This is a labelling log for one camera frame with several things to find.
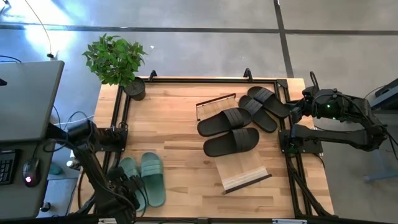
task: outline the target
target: wooden table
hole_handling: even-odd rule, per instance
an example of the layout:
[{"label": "wooden table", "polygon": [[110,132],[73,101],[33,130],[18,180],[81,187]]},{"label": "wooden table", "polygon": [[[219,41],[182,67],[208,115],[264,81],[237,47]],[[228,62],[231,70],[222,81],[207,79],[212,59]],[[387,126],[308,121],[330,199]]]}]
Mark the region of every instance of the wooden table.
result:
[{"label": "wooden table", "polygon": [[[290,99],[301,99],[305,88],[303,79],[287,81]],[[227,195],[221,195],[223,187],[215,160],[203,152],[206,138],[197,133],[195,104],[230,93],[236,93],[236,100],[239,100],[251,86],[255,84],[147,83],[146,98],[131,101],[127,119],[129,136],[123,157],[133,157],[140,163],[141,155],[152,151],[164,162],[166,203],[159,208],[148,208],[145,217],[294,217],[285,157],[279,149],[277,131],[271,134],[260,131],[259,144],[253,149],[258,151],[272,177]],[[271,85],[260,86],[274,91]],[[109,127],[117,90],[117,86],[102,86],[94,117],[98,127]],[[300,124],[312,128],[312,118],[304,117]],[[312,154],[302,157],[309,189],[323,207],[333,213],[321,161]],[[98,153],[98,158],[102,161],[103,154]],[[304,211],[301,190],[297,192]],[[85,177],[81,188],[83,203],[92,193]],[[77,210],[76,203],[75,194],[71,212]]]}]

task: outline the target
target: potted plant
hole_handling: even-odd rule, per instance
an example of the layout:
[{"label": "potted plant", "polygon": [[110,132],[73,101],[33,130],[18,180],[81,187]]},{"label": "potted plant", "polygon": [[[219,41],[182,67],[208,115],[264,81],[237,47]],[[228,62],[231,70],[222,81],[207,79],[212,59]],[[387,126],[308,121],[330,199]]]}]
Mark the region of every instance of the potted plant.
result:
[{"label": "potted plant", "polygon": [[91,72],[95,73],[102,84],[118,84],[123,86],[124,92],[134,100],[145,97],[145,83],[136,77],[141,62],[144,63],[142,45],[138,42],[131,44],[119,36],[99,37],[99,41],[88,44],[88,51],[84,52]]}]

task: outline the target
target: gray floor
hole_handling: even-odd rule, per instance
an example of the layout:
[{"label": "gray floor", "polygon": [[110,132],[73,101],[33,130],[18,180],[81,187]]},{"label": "gray floor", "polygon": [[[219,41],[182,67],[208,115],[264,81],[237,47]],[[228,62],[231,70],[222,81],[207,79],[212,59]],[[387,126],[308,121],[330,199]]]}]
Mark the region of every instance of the gray floor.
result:
[{"label": "gray floor", "polygon": [[[0,25],[37,23],[24,1],[9,0]],[[98,27],[184,27],[277,29],[272,0],[30,0],[45,24]],[[286,29],[398,30],[395,0],[279,0]],[[0,54],[22,61],[48,60],[46,36],[40,26],[0,30]],[[240,77],[246,67],[255,77],[286,77],[279,34],[107,32],[138,40],[149,55],[139,75],[209,75]],[[86,45],[103,32],[49,31],[53,52],[65,61],[55,106],[61,120],[74,111],[92,115],[100,82],[85,67]],[[287,35],[294,77],[311,85],[309,71],[321,88],[337,88],[365,96],[397,78],[396,35]],[[327,129],[351,129],[352,124],[316,120]],[[335,213],[345,218],[398,223],[398,179],[364,183],[362,176],[377,172],[372,153],[323,143],[326,176]],[[391,149],[380,150],[391,167],[398,167]],[[67,160],[62,152],[57,162]],[[64,178],[74,177],[74,173]]]}]

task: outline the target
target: black metal frame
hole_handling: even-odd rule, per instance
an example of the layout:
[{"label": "black metal frame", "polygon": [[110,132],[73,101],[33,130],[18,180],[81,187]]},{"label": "black metal frame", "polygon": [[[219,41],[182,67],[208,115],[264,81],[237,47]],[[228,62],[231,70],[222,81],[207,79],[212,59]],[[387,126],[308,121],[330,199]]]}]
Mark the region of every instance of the black metal frame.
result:
[{"label": "black metal frame", "polygon": [[[272,84],[274,86],[275,90],[275,95],[278,99],[281,99],[281,94],[280,94],[280,88],[282,88],[282,91],[285,96],[285,101],[290,101],[290,95],[289,95],[289,87],[287,84],[286,79],[253,79],[252,74],[250,70],[247,68],[244,73],[244,77],[247,79],[243,78],[231,78],[231,79],[217,79],[217,78],[162,78],[158,77],[156,74],[156,71],[152,71],[150,77],[146,80],[148,83],[237,83],[237,84],[245,84],[245,83],[258,83],[258,84]],[[114,113],[112,117],[112,122],[111,125],[114,126],[116,124],[118,112],[119,112],[119,107],[120,107],[120,101],[121,101],[121,94],[122,94],[123,88],[119,87],[118,94],[116,97],[115,101],[115,107],[114,107]],[[129,111],[129,105],[130,105],[130,97],[126,97],[125,105],[124,105],[124,110],[123,110],[123,119],[121,124],[126,128],[127,125],[127,114]],[[279,120],[280,123],[280,129],[285,130],[286,129],[286,124],[284,119]],[[289,117],[289,124],[292,125],[292,120]],[[113,166],[115,166],[115,161],[120,160],[120,155],[116,155],[115,157]],[[305,214],[301,212],[301,209],[299,207],[299,198],[297,197],[297,189],[295,188],[296,180],[294,177],[294,172],[287,168],[287,175],[289,178],[289,186],[290,186],[290,193],[292,196],[292,205],[293,205],[293,210],[294,210],[294,217],[293,219],[297,220],[307,220],[307,223],[379,223],[379,222],[367,222],[367,221],[362,221],[362,220],[350,220],[350,219],[344,219],[344,218],[338,218],[336,216],[313,216],[312,215],[312,207],[310,203],[310,198],[306,197],[306,192],[310,192],[308,188],[306,188],[306,180],[305,180],[305,173],[304,173],[304,168],[303,168],[303,161],[300,153],[297,153],[295,155],[296,162],[297,162],[297,173],[299,176],[299,181],[302,183],[302,185],[305,186],[305,189],[302,189],[303,191],[303,199],[304,199],[304,205],[305,205]],[[285,153],[285,160],[286,164],[291,164],[292,163],[292,157],[289,156],[288,153]],[[109,157],[105,160],[104,158],[104,164],[108,165],[109,164]],[[277,218],[185,218],[185,217],[137,217],[137,222],[165,222],[167,220],[188,220],[188,221],[195,221],[198,223],[275,223],[277,222],[276,220],[280,220],[281,222],[283,219],[277,219]]]}]

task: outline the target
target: keyboard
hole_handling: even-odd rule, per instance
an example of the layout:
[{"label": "keyboard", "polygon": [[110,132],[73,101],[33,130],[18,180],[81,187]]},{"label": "keyboard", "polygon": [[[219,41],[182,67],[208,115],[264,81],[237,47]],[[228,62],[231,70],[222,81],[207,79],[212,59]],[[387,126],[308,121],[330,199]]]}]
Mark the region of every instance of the keyboard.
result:
[{"label": "keyboard", "polygon": [[12,184],[18,149],[0,151],[0,185]]}]

